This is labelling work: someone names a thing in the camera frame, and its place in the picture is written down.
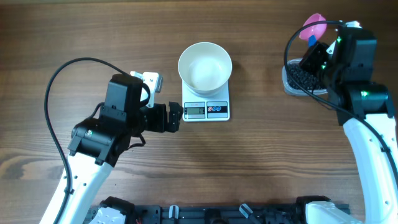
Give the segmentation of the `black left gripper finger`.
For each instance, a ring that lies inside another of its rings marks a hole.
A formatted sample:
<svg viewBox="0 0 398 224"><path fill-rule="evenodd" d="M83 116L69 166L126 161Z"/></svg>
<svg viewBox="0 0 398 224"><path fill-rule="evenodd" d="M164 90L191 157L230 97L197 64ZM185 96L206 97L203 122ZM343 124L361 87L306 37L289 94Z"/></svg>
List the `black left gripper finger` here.
<svg viewBox="0 0 398 224"><path fill-rule="evenodd" d="M177 109L176 102L169 103L169 122L168 122L168 131L171 133L176 132L176 120L177 120Z"/></svg>
<svg viewBox="0 0 398 224"><path fill-rule="evenodd" d="M178 131L180 120L183 115L183 107L178 103L172 103L172 127L173 131Z"/></svg>

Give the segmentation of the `white kitchen scale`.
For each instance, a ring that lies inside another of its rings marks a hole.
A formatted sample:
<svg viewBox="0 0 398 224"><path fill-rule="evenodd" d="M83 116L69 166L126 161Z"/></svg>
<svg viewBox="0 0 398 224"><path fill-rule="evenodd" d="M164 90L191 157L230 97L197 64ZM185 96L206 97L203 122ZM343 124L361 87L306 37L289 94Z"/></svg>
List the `white kitchen scale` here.
<svg viewBox="0 0 398 224"><path fill-rule="evenodd" d="M182 118L185 122L215 122L230 119L228 83L209 96L198 95L183 83L182 103Z"/></svg>

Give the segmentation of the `pink scoop with blue handle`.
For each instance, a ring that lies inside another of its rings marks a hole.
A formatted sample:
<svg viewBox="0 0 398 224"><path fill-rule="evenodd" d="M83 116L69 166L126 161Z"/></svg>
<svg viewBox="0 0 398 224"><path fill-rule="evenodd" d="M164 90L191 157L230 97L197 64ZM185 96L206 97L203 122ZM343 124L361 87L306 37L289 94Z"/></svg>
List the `pink scoop with blue handle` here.
<svg viewBox="0 0 398 224"><path fill-rule="evenodd" d="M325 21L326 19L319 13L315 13L311 15L304 23L303 26L314 22ZM313 46L318 39L322 37L322 35L326 31L326 24L317 24L311 27L308 27L299 33L299 38L301 40L306 40L308 42L308 46Z"/></svg>

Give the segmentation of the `white bowl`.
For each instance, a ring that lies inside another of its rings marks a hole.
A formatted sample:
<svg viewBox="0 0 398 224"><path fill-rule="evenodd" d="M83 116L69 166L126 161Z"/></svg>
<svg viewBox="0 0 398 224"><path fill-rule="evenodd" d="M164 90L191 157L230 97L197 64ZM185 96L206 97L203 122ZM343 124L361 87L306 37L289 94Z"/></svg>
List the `white bowl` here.
<svg viewBox="0 0 398 224"><path fill-rule="evenodd" d="M221 46L199 42L186 48L178 60L180 78L197 95L210 96L228 82L232 59Z"/></svg>

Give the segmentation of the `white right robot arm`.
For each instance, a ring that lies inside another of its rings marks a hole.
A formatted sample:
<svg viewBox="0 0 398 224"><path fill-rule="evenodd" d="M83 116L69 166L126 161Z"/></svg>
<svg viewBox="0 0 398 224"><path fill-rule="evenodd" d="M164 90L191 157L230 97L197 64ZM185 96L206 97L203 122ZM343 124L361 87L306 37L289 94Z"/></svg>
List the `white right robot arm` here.
<svg viewBox="0 0 398 224"><path fill-rule="evenodd" d="M377 39L369 30L340 26L333 50L311 47L328 105L351 144L364 196L366 223L397 223L397 139L394 105L386 86L371 81Z"/></svg>

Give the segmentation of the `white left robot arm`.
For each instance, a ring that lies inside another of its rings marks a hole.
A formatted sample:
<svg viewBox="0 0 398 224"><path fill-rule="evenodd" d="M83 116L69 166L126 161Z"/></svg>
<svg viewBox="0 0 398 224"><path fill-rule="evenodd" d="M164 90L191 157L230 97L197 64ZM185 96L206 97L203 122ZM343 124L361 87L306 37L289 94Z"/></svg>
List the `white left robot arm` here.
<svg viewBox="0 0 398 224"><path fill-rule="evenodd" d="M87 211L119 156L131 148L131 138L143 131L178 131L183 108L175 102L148 108L141 100L148 86L130 75L115 74L109 81L104 103L72 130L68 168L63 171L57 189L41 223L83 223Z"/></svg>

